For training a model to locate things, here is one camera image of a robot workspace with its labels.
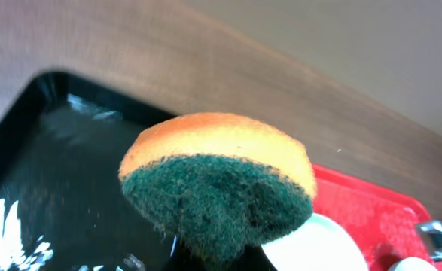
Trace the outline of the green orange sponge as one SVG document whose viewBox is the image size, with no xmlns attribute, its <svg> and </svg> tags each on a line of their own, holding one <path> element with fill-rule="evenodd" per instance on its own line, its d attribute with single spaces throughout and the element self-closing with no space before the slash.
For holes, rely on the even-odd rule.
<svg viewBox="0 0 442 271">
<path fill-rule="evenodd" d="M 123 196 L 206 267 L 280 239 L 314 212 L 317 182 L 305 146 L 250 117 L 186 114 L 139 133 L 120 162 Z"/>
</svg>

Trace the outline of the light blue plate top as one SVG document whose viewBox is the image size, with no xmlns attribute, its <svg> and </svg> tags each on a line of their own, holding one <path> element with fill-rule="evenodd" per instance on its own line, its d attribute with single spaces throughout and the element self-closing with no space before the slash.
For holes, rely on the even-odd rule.
<svg viewBox="0 0 442 271">
<path fill-rule="evenodd" d="M 300 228 L 262 249 L 278 271 L 368 271 L 353 238 L 320 214 L 313 214 Z"/>
</svg>

